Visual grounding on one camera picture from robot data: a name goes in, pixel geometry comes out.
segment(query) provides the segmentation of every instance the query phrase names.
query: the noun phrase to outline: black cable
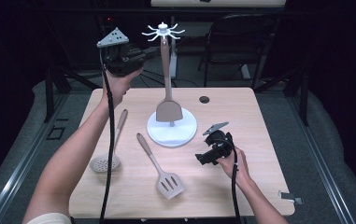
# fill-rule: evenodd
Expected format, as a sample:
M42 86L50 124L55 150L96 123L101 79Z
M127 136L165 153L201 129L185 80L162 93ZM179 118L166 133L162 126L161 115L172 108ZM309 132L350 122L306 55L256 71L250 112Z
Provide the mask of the black cable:
M145 70L145 72L148 72L148 73L150 73L150 74L152 74L152 75L155 75L156 77L159 77L159 78L164 78L163 75L160 75L160 74L155 73L155 72L151 72L151 71L149 71L149 70ZM174 80L171 80L171 83L172 83L176 88L178 87L178 85L175 83Z
M139 76L139 78L140 80L142 80L143 84L145 84L146 87L150 88L150 86L148 85L148 83L146 83L142 76Z
M102 50L100 50L101 63L102 63ZM107 198L108 192L110 190L110 179L111 179L111 163L113 161L113 150L114 150L114 104L113 104L113 95L110 90L110 86L108 85L106 67L102 66L102 75L105 80L106 88L107 88L107 101L108 101L108 114L110 118L110 146L107 157L107 182L104 200L102 203L102 211L101 216L99 217L99 224L103 224L105 222L105 212L107 206Z
M50 33L52 34L52 37L55 39L56 43L59 44L59 46L61 47L61 49L63 50L63 52L65 53L65 56L68 58L68 60L70 60L71 62L75 63L75 64L78 64L76 63L76 60L74 60L71 56L71 54L69 53L69 51L66 49L66 46L63 44L63 41L61 40L60 38L60 35L57 31L57 29L54 27L52 28L49 21L48 20L51 20L51 18L46 18L45 16L42 16L41 17L42 20L44 21L44 23L46 24L48 30L50 31Z
M152 81L154 81L154 82L156 82L156 83L158 83L158 84L160 84L160 85L162 85L162 86L164 86L164 83L161 82L161 81L159 81L159 80L156 80L156 79L154 79L154 78L152 78L152 77L148 77L148 76L143 75L143 74L142 74L142 76L143 76L143 77L146 77L146 78L148 78L148 79L150 79L150 80L152 80Z
M157 78L159 78L159 79L161 79L161 80L164 80L164 76L161 75L161 74L158 74L158 73L155 73L155 72L151 72L151 71L149 71L149 70L144 70L144 72L150 73L150 75L153 75L153 76L155 76L155 77L157 77ZM146 76L146 78L151 79L151 80L153 80L153 81L159 83L159 84L162 85L162 86L165 86L165 83L162 82L162 81L155 80L154 78L151 78L151 77L148 77L148 76Z
M163 75L158 74L158 73L155 73L155 72L151 72L151 71L149 71L149 70L144 70L144 72L148 72L148 73L151 73L152 75L155 75L156 77L163 78ZM195 82L193 82L193 81L190 81L190 80L187 80L187 79L178 79L178 78L176 78L176 79L174 79L174 80L175 80L175 81L186 81L186 82L190 82L190 83L192 83L195 87L199 87L197 83L195 83Z
M235 218L236 218L236 223L240 224L241 223L241 215L239 214L239 208L238 208L238 201L236 199L236 191L235 191L235 187L236 187L236 171L238 170L238 156L236 155L236 150L235 150L235 146L234 144L229 143L228 141L224 140L224 139L214 139L215 142L217 141L221 141L223 143L226 143L228 145L230 145L230 147L233 149L234 152L234 166L233 166L233 174L231 176L231 192L233 195L233 204L234 204L234 210L235 210Z

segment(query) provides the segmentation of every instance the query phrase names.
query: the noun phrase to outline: spatula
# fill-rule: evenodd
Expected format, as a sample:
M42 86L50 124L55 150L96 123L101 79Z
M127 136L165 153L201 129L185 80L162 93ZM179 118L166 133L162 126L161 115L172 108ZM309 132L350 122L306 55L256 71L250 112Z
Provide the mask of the spatula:
M161 38L161 60L163 61L165 98L157 105L156 109L156 120L160 122L173 122L183 119L180 104L172 99L169 57L168 39L163 36Z
M180 194L184 190L183 183L178 178L176 174L167 173L161 169L158 162L155 160L154 155L152 154L146 139L143 137L141 133L136 135L137 140L139 141L140 145L148 154L149 158L151 159L152 163L154 164L155 168L158 172L158 180L157 180L157 189L165 196L167 199L171 199L178 194Z

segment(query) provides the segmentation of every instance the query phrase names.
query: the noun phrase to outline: spatula head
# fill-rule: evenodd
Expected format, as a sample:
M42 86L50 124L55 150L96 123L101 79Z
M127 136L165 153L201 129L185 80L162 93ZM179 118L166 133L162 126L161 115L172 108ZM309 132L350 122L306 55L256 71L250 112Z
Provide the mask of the spatula head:
M160 122L171 122L183 119L181 106L175 101L162 101L157 105L156 120Z
M184 190L183 183L177 175L171 173L163 173L158 178L157 189L167 199L171 199Z

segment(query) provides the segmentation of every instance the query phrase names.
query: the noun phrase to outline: slotted spatula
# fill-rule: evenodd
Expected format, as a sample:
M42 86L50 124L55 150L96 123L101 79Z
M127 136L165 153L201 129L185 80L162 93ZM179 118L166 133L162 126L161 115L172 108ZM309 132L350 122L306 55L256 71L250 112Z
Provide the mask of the slotted spatula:
M136 135L137 140L139 141L140 145L145 149L146 153L148 154L149 158L153 162L155 168L158 172L158 180L157 180L157 189L165 196L167 199L171 199L178 194L180 194L184 190L183 183L178 178L176 174L167 173L163 169L161 169L158 162L155 160L154 155L152 154L146 139L143 137L141 133Z

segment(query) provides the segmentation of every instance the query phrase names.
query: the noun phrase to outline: wooden table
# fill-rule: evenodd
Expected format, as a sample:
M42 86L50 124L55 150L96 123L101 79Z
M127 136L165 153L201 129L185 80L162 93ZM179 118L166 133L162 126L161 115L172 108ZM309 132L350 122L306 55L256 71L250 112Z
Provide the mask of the wooden table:
M82 122L96 107L101 94L101 90L93 92ZM280 190L289 190L252 89L174 88L173 94L182 107L195 115L198 123L195 137L183 147L160 147L147 133L148 119L164 98L164 88L130 89L116 108L116 123L125 108L128 118L116 146L121 164L112 171L106 218L234 217L231 179L219 165L201 165L194 156L210 150L203 132L212 124L225 121L230 123L221 130L230 132L235 145L246 152L250 174L266 198L282 215L293 214L293 204L278 197ZM201 96L209 97L209 103L201 103ZM137 133L144 135L161 167L179 175L186 189L177 197L167 200L156 189L158 173L136 140ZM109 124L93 158L106 154L108 146ZM73 217L99 217L106 179L106 173L95 173L87 167L70 200ZM237 199L241 216L253 216L239 189Z
M151 0L153 7L284 7L286 0Z

